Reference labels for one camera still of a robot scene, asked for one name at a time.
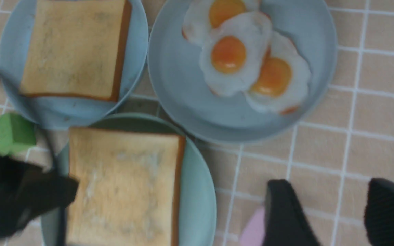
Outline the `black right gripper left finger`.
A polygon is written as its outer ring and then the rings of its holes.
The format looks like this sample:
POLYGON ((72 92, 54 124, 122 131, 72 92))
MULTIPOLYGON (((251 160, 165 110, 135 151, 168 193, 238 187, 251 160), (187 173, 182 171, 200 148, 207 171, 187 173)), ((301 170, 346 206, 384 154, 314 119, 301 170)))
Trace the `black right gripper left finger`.
POLYGON ((321 245, 289 181, 267 182, 264 207, 264 246, 321 245))

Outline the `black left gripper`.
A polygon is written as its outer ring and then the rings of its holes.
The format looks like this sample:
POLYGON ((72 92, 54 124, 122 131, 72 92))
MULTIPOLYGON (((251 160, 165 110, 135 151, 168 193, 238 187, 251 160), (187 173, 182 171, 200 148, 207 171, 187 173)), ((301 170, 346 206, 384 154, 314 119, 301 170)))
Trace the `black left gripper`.
POLYGON ((66 209, 74 202, 78 186, 77 179, 55 169, 0 156, 0 240, 45 213, 66 209))

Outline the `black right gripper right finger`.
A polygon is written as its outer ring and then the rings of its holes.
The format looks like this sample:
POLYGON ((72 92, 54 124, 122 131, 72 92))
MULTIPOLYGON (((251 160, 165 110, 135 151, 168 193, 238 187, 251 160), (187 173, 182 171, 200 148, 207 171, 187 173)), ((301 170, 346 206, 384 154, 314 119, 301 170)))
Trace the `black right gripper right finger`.
POLYGON ((364 226, 372 246, 394 246, 394 182, 384 178, 370 180, 364 226))

